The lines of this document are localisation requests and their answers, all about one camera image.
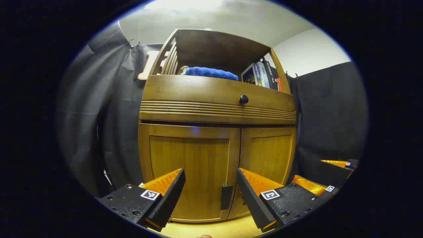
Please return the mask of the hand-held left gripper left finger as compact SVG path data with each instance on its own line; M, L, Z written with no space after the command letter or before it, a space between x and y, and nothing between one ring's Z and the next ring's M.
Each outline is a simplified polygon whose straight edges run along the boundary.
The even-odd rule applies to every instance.
M157 232L166 226L185 184L183 168L141 186L126 184L99 201L127 220Z

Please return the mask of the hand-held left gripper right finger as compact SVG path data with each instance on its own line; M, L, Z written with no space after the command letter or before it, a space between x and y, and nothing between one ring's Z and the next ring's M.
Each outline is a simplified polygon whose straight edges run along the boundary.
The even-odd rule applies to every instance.
M256 226L267 232L305 218L328 199L302 199L291 183L281 185L264 176L239 168L237 183Z

